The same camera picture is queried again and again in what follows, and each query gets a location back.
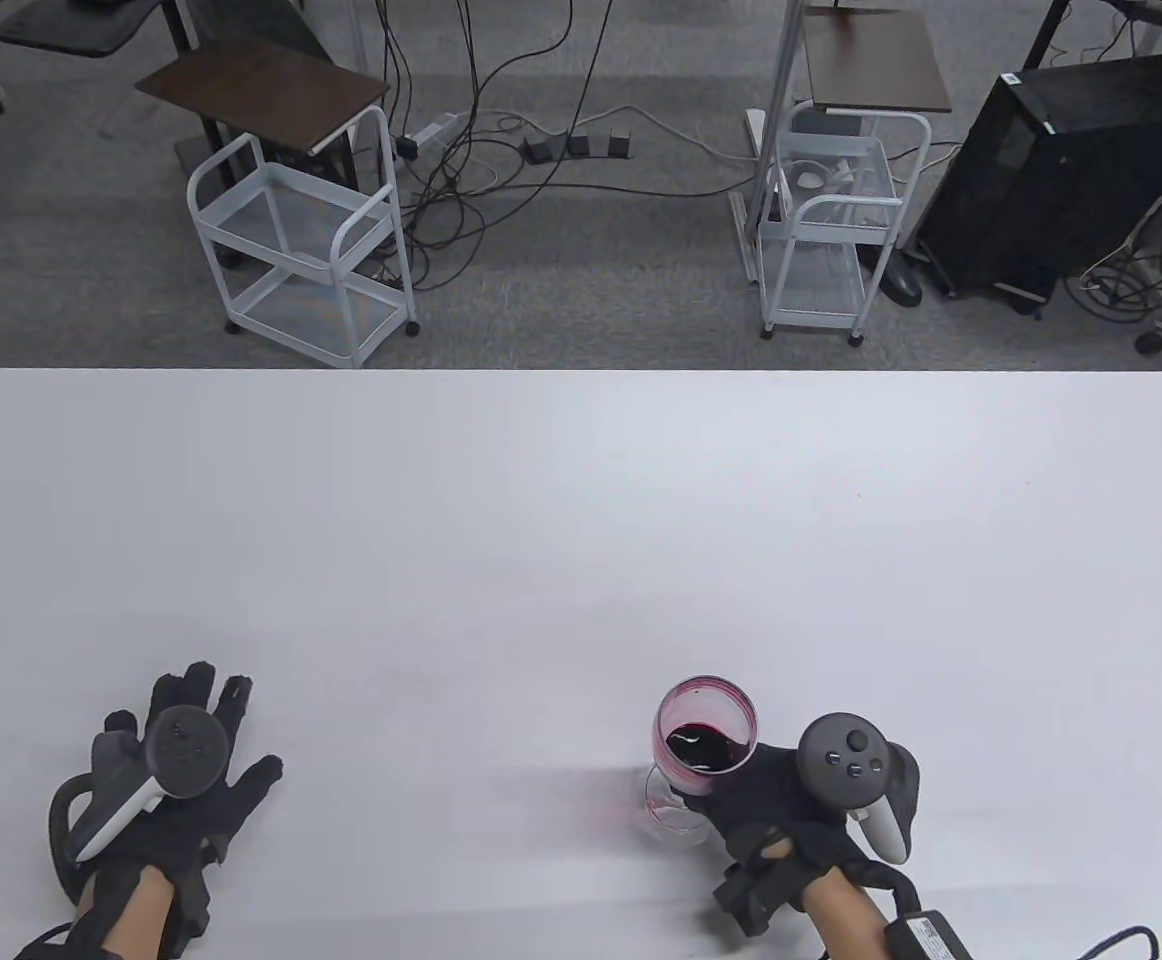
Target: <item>floor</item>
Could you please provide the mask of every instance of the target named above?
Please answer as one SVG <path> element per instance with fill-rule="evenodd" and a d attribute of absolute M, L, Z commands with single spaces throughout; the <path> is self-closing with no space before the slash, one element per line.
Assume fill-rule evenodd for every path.
<path fill-rule="evenodd" d="M 342 0 L 308 3 L 335 58 L 352 64 Z M 927 15 L 955 100 L 937 136 L 953 139 L 994 77 L 1019 67 L 1047 0 L 889 3 Z M 5 12 L 15 5 L 8 0 Z M 500 74 L 485 106 L 567 124 L 605 3 L 575 5 L 566 44 Z M 548 44 L 567 14 L 567 0 L 472 6 L 482 72 Z M 415 77 L 409 129 L 416 129 L 439 110 L 467 108 L 468 77 L 456 3 L 397 7 L 392 17 Z M 363 15 L 379 64 L 375 15 Z M 584 113 L 637 102 L 741 155 L 741 109 L 767 100 L 781 15 L 773 0 L 614 0 Z M 1105 45 L 1111 26 L 1109 8 L 1075 0 L 1057 42 L 1071 50 Z M 9 98 L 0 116 L 0 366 L 308 366 L 254 335 L 221 332 L 223 311 L 168 148 L 192 136 L 194 122 L 132 89 L 171 56 L 158 17 L 107 60 L 0 45 Z M 558 179 L 701 192 L 746 175 L 640 116 L 617 123 L 632 131 L 632 159 L 568 164 Z M 486 146 L 479 156 L 503 169 L 508 151 Z M 492 177 L 486 169 L 468 175 Z M 933 174 L 924 177 L 916 206 L 934 184 Z M 489 198 L 485 210 L 497 215 L 523 196 Z M 436 259 L 431 282 L 452 273 L 462 252 Z M 914 310 L 881 300 L 863 348 L 838 335 L 760 341 L 758 298 L 745 282 L 723 198 L 545 189 L 486 234 L 461 278 L 422 294 L 419 309 L 421 336 L 395 335 L 370 366 L 1162 368 L 1162 353 L 1133 351 L 1142 325 L 1102 323 L 1064 296 L 1042 321 L 978 298 L 927 296 Z"/>

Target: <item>hand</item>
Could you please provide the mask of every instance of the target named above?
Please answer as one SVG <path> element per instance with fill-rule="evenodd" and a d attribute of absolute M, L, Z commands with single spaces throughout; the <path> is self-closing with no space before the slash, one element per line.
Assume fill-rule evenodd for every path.
<path fill-rule="evenodd" d="M 847 834 L 846 814 L 819 803 L 802 785 L 796 755 L 792 748 L 759 744 L 712 794 L 683 801 L 710 819 L 747 873 L 761 876 L 781 861 L 782 887 L 792 891 L 788 902 L 802 909 L 808 884 L 834 867 L 854 873 L 854 865 L 868 858 Z"/>
<path fill-rule="evenodd" d="M 150 698 L 146 730 L 162 710 L 170 707 L 189 704 L 207 709 L 215 678 L 216 669 L 209 662 L 192 664 L 184 678 L 171 673 L 159 678 Z M 248 711 L 251 690 L 252 681 L 248 678 L 229 678 L 211 715 L 225 729 L 229 740 L 221 778 L 196 797 L 164 797 L 151 814 L 138 814 L 96 860 L 123 858 L 150 865 L 178 887 L 184 877 L 201 873 L 203 865 L 225 860 L 235 833 L 265 800 L 270 787 L 284 775 L 284 762 L 278 755 L 266 755 L 248 767 L 234 786 L 225 786 L 229 754 L 234 752 L 235 736 L 238 735 L 243 714 Z M 137 718 L 129 710 L 116 710 L 106 717 L 105 731 L 93 744 L 95 778 L 101 773 L 98 765 L 103 767 L 115 755 L 136 755 L 141 750 Z"/>

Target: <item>white cart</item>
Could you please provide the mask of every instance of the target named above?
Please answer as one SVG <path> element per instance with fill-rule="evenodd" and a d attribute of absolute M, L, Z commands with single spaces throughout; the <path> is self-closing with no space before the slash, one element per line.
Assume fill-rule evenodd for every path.
<path fill-rule="evenodd" d="M 372 106 L 367 113 L 376 116 L 386 177 L 372 196 L 267 162 L 261 143 L 249 132 L 194 170 L 185 189 L 230 323 L 337 367 L 361 367 L 400 325 L 406 325 L 408 337 L 421 329 L 389 128 L 380 108 Z M 252 148 L 256 170 L 201 209 L 198 185 L 244 146 Z M 397 287 L 354 273 L 389 237 L 394 238 Z M 270 270 L 232 294 L 211 244 L 248 253 Z"/>
<path fill-rule="evenodd" d="M 786 115 L 811 109 L 804 101 Z M 878 292 L 878 280 L 896 246 L 918 175 L 897 198 L 877 130 L 881 119 L 904 119 L 919 126 L 914 170 L 923 169 L 932 146 L 932 127 L 919 114 L 882 110 L 825 113 L 860 116 L 865 136 L 838 137 L 818 132 L 779 132 L 777 163 L 767 170 L 763 214 L 755 237 L 755 265 L 763 303 L 763 331 L 776 324 L 847 330 L 859 348 L 865 317 Z M 856 244 L 881 248 L 878 264 L 865 287 Z"/>

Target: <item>black computer tower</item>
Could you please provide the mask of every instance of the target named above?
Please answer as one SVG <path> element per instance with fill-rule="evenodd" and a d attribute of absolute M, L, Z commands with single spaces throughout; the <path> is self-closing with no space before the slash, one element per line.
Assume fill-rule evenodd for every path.
<path fill-rule="evenodd" d="M 1003 74 L 914 229 L 952 296 L 1047 302 L 1162 196 L 1162 55 Z"/>

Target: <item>label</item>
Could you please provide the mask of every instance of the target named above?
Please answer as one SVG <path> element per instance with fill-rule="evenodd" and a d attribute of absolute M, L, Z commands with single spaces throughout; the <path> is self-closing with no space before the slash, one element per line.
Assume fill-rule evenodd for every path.
<path fill-rule="evenodd" d="M 906 924 L 910 924 L 910 932 L 914 934 L 914 939 L 923 947 L 924 954 L 928 955 L 928 960 L 955 960 L 951 947 L 946 946 L 946 941 L 942 940 L 941 934 L 937 932 L 937 927 L 933 927 L 932 920 L 927 916 L 916 916 L 914 919 L 906 920 Z"/>

